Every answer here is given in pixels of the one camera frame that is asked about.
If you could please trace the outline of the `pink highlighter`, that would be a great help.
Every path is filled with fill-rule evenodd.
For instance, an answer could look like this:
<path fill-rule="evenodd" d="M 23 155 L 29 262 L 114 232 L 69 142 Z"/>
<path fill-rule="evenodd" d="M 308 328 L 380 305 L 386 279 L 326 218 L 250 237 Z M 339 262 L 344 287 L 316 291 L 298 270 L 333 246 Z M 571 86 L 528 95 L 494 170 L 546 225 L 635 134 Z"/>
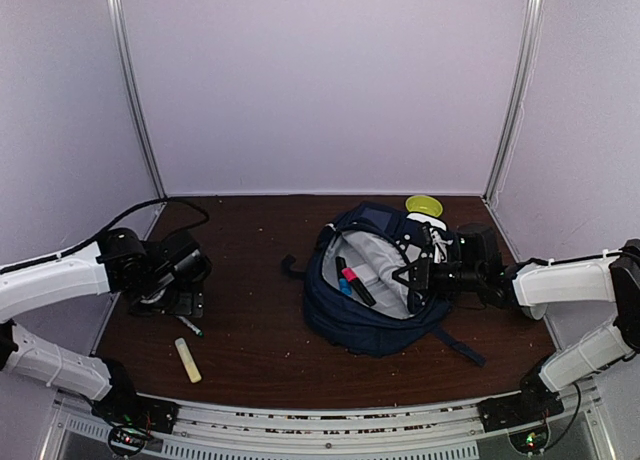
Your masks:
<path fill-rule="evenodd" d="M 376 304 L 376 300 L 357 277 L 354 270 L 347 267 L 343 270 L 343 273 L 346 279 L 349 281 L 351 288 L 357 293 L 363 303 L 369 307 L 373 307 Z"/>

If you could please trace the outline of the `blue highlighter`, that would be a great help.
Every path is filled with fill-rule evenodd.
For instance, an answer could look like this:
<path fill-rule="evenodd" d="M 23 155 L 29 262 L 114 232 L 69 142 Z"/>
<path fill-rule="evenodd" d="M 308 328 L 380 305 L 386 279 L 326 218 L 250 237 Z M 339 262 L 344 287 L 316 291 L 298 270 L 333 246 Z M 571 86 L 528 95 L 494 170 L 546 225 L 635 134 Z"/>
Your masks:
<path fill-rule="evenodd" d="M 349 281 L 346 279 L 343 273 L 343 270 L 347 268 L 346 260 L 341 256 L 337 256 L 335 258 L 335 266 L 339 289 L 343 294 L 350 296 L 352 294 L 352 289 Z"/>

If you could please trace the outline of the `navy blue backpack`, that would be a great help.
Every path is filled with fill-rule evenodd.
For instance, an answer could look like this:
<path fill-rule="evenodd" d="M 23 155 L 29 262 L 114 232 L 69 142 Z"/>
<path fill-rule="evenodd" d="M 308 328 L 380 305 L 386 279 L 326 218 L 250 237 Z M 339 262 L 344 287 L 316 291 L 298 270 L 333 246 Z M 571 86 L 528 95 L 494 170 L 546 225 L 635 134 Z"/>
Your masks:
<path fill-rule="evenodd" d="M 395 269 L 429 254 L 421 231 L 425 222 L 451 231 L 436 217 L 364 201 L 323 226 L 305 270 L 293 270 L 295 259 L 286 256 L 282 273 L 304 283 L 302 311 L 307 326 L 333 345 L 372 357 L 399 353 L 433 334 L 475 364 L 485 365 L 482 355 L 441 326 L 453 308 L 450 294 L 415 292 L 392 279 Z M 379 275 L 373 307 L 352 288 L 350 296 L 340 291 L 337 256 L 346 260 L 348 268 L 365 264 Z"/>

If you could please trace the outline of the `yellow highlighter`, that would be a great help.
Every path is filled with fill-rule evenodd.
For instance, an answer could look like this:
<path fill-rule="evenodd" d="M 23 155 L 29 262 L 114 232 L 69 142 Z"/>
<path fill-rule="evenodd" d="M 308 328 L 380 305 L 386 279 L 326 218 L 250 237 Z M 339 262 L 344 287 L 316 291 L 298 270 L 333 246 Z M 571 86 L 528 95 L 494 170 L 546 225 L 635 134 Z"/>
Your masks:
<path fill-rule="evenodd" d="M 199 383 L 202 380 L 202 375 L 196 365 L 186 340 L 184 338 L 178 338 L 174 341 L 174 345 L 190 382 Z"/>

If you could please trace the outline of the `white charger cube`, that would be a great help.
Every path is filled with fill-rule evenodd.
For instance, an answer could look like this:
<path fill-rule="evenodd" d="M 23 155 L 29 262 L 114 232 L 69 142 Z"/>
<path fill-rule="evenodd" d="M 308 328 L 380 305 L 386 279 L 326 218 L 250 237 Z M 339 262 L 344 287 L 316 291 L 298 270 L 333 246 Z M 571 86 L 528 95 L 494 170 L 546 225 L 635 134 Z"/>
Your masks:
<path fill-rule="evenodd" d="M 365 264 L 355 267 L 354 272 L 369 292 L 375 296 L 381 285 L 379 275 Z"/>

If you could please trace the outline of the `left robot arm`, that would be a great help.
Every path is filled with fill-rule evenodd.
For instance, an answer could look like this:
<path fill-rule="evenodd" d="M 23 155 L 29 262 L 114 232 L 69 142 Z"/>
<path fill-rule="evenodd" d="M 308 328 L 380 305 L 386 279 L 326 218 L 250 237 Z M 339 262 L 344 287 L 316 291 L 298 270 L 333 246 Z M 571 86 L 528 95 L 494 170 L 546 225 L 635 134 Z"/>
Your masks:
<path fill-rule="evenodd" d="M 202 313 L 211 262 L 187 231 L 144 241 L 128 228 L 108 230 L 84 246 L 1 269 L 1 369 L 74 392 L 123 424 L 144 413 L 126 369 L 116 361 L 74 353 L 17 323 L 17 316 L 59 302 L 122 295 L 138 315 Z"/>

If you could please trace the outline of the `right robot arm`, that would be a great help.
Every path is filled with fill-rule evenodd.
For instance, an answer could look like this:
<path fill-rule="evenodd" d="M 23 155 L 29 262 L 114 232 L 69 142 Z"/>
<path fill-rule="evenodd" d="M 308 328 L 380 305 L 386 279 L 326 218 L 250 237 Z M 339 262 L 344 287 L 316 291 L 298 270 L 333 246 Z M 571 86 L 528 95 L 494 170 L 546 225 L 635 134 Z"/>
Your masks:
<path fill-rule="evenodd" d="M 494 231 L 470 224 L 454 235 L 453 254 L 437 261 L 420 254 L 397 268 L 394 280 L 420 293 L 474 292 L 486 304 L 515 307 L 534 320 L 550 304 L 600 301 L 616 307 L 614 317 L 578 342 L 542 360 L 522 378 L 512 410 L 535 420 L 551 396 L 568 385 L 639 353 L 639 241 L 619 249 L 565 260 L 531 258 L 506 266 Z"/>

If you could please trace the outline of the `silver grey marker pen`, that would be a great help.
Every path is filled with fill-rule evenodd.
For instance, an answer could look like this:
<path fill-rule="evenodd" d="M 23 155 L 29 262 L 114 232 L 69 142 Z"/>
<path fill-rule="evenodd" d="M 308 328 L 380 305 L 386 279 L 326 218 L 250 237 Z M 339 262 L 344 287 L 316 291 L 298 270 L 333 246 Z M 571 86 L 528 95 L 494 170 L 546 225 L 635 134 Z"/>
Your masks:
<path fill-rule="evenodd" d="M 177 316 L 177 319 L 190 331 L 192 331 L 197 337 L 202 338 L 204 336 L 204 332 L 189 319 L 185 318 L 184 316 Z"/>

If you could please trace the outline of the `green bowl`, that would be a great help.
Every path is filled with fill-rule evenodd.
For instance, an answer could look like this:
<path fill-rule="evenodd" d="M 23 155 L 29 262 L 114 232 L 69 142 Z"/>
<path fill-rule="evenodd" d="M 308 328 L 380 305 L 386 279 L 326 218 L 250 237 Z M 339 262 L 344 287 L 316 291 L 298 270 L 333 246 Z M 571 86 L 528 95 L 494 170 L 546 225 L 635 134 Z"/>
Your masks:
<path fill-rule="evenodd" d="M 405 208 L 410 213 L 421 213 L 440 217 L 444 212 L 442 203 L 428 195 L 412 195 L 405 200 Z"/>

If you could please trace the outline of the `grey white bowl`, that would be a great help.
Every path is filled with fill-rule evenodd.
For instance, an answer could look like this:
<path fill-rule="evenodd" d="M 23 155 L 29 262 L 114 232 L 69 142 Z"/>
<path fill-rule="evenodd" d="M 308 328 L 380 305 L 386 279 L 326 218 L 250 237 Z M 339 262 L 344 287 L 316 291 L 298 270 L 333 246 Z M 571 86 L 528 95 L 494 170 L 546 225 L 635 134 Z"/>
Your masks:
<path fill-rule="evenodd" d="M 534 305 L 521 305 L 521 312 L 529 319 L 540 321 L 544 318 L 548 309 L 547 303 L 539 303 Z"/>

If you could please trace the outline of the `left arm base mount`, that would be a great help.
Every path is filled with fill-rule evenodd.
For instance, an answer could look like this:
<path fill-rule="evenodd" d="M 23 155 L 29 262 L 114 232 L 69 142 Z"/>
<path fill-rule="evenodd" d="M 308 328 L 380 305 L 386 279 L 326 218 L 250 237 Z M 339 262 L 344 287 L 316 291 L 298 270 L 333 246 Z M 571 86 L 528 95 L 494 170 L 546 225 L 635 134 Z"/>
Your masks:
<path fill-rule="evenodd" d="M 132 404 L 90 401 L 91 413 L 110 426 L 129 427 L 141 433 L 171 434 L 179 405 L 175 402 L 139 396 Z"/>

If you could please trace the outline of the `aluminium front rail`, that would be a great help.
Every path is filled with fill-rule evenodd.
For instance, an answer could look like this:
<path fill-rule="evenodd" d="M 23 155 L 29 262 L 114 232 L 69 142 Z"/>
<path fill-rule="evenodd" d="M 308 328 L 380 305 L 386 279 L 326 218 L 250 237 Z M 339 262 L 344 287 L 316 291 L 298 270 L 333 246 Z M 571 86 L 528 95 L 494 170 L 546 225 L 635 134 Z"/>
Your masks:
<path fill-rule="evenodd" d="M 427 405 L 283 410 L 181 401 L 173 429 L 126 459 L 616 459 L 591 380 L 561 393 L 564 410 L 489 431 L 480 399 Z"/>

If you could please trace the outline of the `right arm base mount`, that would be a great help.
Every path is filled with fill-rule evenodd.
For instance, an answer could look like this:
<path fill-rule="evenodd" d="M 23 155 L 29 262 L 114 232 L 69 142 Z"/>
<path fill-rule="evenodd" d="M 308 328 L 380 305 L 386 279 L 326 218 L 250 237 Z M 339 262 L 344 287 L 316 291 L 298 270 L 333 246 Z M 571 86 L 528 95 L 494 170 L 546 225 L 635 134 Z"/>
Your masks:
<path fill-rule="evenodd" d="M 557 394 L 537 397 L 523 392 L 481 401 L 478 412 L 485 432 L 510 429 L 564 412 Z"/>

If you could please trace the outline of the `right aluminium post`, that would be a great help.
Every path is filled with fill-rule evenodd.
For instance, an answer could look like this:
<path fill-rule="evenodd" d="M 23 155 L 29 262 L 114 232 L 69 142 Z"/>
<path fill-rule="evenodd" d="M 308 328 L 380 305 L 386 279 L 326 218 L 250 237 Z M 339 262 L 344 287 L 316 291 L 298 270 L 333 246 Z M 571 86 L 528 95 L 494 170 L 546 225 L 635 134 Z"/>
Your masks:
<path fill-rule="evenodd" d="M 527 0 L 520 47 L 511 93 L 501 128 L 498 148 L 494 157 L 484 200 L 490 206 L 498 203 L 498 196 L 506 180 L 507 171 L 523 118 L 524 100 L 533 75 L 537 56 L 544 0 Z"/>

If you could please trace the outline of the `aluminium post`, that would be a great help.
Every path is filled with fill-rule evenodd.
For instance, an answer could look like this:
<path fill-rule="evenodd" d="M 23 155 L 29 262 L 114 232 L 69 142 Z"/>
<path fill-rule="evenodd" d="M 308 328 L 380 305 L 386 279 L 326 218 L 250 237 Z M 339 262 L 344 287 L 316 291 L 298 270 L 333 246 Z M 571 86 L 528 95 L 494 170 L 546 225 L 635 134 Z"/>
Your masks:
<path fill-rule="evenodd" d="M 133 121 L 143 162 L 150 178 L 155 196 L 163 198 L 166 190 L 161 178 L 159 165 L 154 153 L 136 81 L 133 59 L 128 39 L 125 12 L 122 0 L 107 0 L 114 39 L 118 51 L 120 69 L 124 81 L 126 98 Z"/>
<path fill-rule="evenodd" d="M 498 148 L 494 157 L 484 200 L 490 206 L 498 203 L 498 196 L 506 180 L 507 171 L 523 118 L 524 100 L 533 75 L 537 56 L 544 0 L 527 0 L 520 47 L 511 93 L 501 128 Z"/>

